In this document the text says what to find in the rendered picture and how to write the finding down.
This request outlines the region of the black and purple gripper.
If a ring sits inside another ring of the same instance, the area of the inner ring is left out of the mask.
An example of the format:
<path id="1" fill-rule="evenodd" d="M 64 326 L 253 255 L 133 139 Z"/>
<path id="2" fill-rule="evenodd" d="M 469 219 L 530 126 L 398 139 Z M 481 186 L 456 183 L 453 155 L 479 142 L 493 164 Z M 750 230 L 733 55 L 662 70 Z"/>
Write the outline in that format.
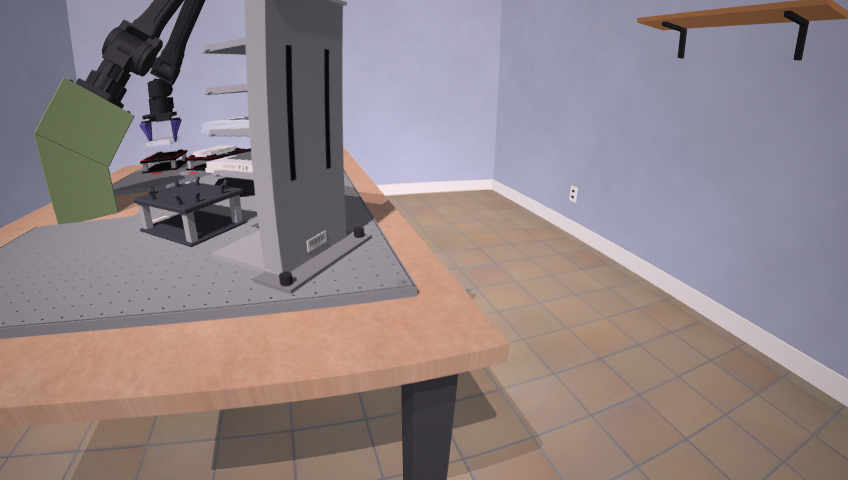
<path id="1" fill-rule="evenodd" d="M 152 123 L 151 122 L 155 122 L 155 121 L 161 122 L 161 121 L 170 121 L 171 120 L 173 138 L 174 138 L 174 141 L 176 142 L 178 130 L 179 130 L 182 119 L 180 119 L 180 117 L 171 119 L 171 117 L 176 116 L 177 111 L 168 113 L 167 96 L 158 97 L 158 100 L 155 100 L 155 98 L 149 98 L 149 100 L 150 100 L 151 115 L 149 114 L 149 115 L 143 115 L 142 116 L 143 120 L 149 119 L 149 121 L 143 121 L 143 122 L 141 122 L 141 124 L 139 124 L 140 128 L 142 129 L 142 131 L 146 135 L 148 141 L 153 141 L 152 140 Z"/>

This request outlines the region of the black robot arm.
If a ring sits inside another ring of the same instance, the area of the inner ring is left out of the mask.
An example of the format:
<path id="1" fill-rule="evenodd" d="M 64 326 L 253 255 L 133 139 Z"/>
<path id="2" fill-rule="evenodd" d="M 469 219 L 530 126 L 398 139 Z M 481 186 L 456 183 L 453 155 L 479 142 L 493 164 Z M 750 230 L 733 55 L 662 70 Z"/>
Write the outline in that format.
<path id="1" fill-rule="evenodd" d="M 127 91 L 125 85 L 131 77 L 129 73 L 143 77 L 152 68 L 150 74 L 159 79 L 148 82 L 149 98 L 158 100 L 158 97 L 167 96 L 168 112 L 173 112 L 173 97 L 168 96 L 173 91 L 172 85 L 180 73 L 186 44 L 205 3 L 205 0 L 183 1 L 154 0 L 133 23 L 123 20 L 105 39 L 102 48 L 104 60 L 97 71 L 91 70 L 86 81 L 78 78 L 76 84 L 123 108 L 121 100 Z M 182 3 L 170 38 L 156 58 L 163 46 L 159 39 L 161 32 Z"/>

